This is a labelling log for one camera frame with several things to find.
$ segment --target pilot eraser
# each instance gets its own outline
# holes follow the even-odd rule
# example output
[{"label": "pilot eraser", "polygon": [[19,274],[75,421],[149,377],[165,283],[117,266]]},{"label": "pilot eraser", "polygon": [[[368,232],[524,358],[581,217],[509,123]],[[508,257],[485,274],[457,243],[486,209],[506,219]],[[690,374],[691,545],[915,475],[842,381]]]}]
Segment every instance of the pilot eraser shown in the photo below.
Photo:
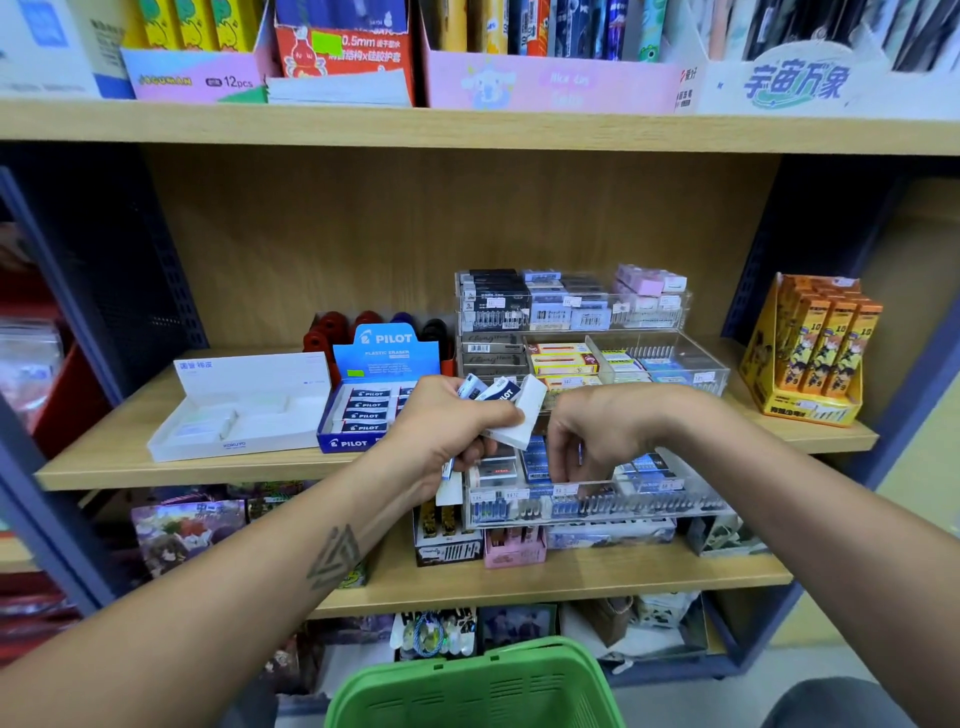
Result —
[{"label": "pilot eraser", "polygon": [[514,404],[523,412],[523,422],[511,427],[494,427],[483,431],[485,437],[498,443],[526,450],[530,444],[534,425],[540,415],[543,398],[546,397],[546,384],[533,375],[527,375],[520,384],[520,391],[514,397]]}]

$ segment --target shelf board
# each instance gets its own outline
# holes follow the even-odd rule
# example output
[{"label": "shelf board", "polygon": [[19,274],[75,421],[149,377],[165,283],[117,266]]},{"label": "shelf board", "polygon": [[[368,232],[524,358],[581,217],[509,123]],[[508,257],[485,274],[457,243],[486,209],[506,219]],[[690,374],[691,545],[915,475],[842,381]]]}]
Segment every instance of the shelf board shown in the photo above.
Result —
[{"label": "shelf board", "polygon": [[0,536],[0,573],[40,571],[34,555],[15,536]]},{"label": "shelf board", "polygon": [[789,584],[793,578],[771,554],[705,559],[682,538],[663,546],[550,551],[545,563],[516,569],[487,569],[483,561],[418,567],[406,518],[371,555],[369,571],[366,586],[336,590],[310,618],[741,589]]},{"label": "shelf board", "polygon": [[463,149],[960,155],[960,123],[769,116],[0,101],[0,139]]},{"label": "shelf board", "polygon": [[[724,399],[793,447],[810,453],[852,452],[870,449],[876,442],[876,434],[860,423],[849,428],[829,427],[761,415],[735,370],[742,347],[724,339],[706,341],[708,351],[733,370]],[[205,350],[202,355],[281,351],[291,350]],[[73,491],[316,479],[335,473],[358,454],[328,455],[320,448],[310,448],[155,463],[147,441],[182,399],[180,381],[169,367],[41,468],[37,473],[40,483],[50,491]]]}]

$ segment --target pink display box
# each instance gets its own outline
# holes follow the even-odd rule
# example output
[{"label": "pink display box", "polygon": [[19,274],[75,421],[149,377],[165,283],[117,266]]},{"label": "pink display box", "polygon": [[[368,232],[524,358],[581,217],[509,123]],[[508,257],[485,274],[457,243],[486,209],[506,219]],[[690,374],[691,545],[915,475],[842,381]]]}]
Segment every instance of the pink display box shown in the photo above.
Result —
[{"label": "pink display box", "polygon": [[537,539],[524,544],[518,536],[508,536],[503,546],[493,546],[490,530],[484,532],[483,563],[487,569],[506,569],[507,567],[525,567],[530,564],[542,564],[546,561],[546,541],[543,529],[537,526]]},{"label": "pink display box", "polygon": [[666,114],[680,89],[672,63],[450,53],[420,32],[432,109]]}]

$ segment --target pilot eraser box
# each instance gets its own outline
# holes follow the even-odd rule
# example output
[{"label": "pilot eraser box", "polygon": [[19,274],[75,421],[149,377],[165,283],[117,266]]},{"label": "pilot eraser box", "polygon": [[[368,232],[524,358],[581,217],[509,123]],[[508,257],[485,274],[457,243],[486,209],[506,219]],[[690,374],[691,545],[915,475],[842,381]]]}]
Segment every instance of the pilot eraser box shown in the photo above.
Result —
[{"label": "pilot eraser box", "polygon": [[380,440],[422,376],[440,373],[436,341],[418,341],[409,324],[359,327],[333,347],[343,378],[317,430],[324,452],[359,452]]}]

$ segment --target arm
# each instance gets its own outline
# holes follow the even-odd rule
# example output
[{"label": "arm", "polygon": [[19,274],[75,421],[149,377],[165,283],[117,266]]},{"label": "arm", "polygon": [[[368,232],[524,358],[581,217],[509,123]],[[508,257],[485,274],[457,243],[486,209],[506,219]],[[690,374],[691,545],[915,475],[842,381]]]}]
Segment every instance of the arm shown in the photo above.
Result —
[{"label": "arm", "polygon": [[387,530],[478,459],[509,402],[420,381],[389,434],[335,475],[0,673],[11,726],[209,725]]},{"label": "arm", "polygon": [[562,395],[548,433],[550,473],[555,482],[604,478],[656,446],[727,500],[915,721],[953,720],[960,541],[683,386]]}]

